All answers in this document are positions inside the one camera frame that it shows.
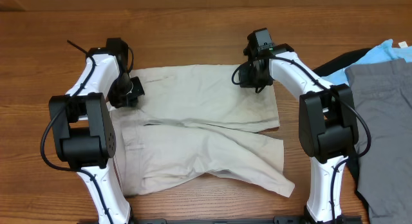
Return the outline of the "beige shorts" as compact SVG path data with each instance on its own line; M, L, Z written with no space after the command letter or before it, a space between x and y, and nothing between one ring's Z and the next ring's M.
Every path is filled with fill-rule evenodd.
M110 112L115 165L126 196L170 189L205 173L289 197L272 86L261 93L231 82L233 65L134 70L145 91L135 107Z

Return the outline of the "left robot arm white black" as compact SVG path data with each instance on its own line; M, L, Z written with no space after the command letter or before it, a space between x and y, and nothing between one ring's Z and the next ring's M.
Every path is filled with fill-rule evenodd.
M49 101L50 122L41 138L49 167L77 173L88 188L98 223L136 223L115 166L116 134L109 109L135 107L144 89L131 77L134 55L121 38L84 52L86 65L65 95Z

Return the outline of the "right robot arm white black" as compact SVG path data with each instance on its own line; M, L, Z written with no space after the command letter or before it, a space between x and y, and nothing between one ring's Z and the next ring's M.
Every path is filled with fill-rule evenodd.
M276 45L266 28L247 37L247 62L233 73L233 84L260 93L280 82L299 101L299 141L310 157L310 195L302 216L278 216L274 223L361 223L340 206L344 167L359 139L350 88L334 86L299 59L288 44Z

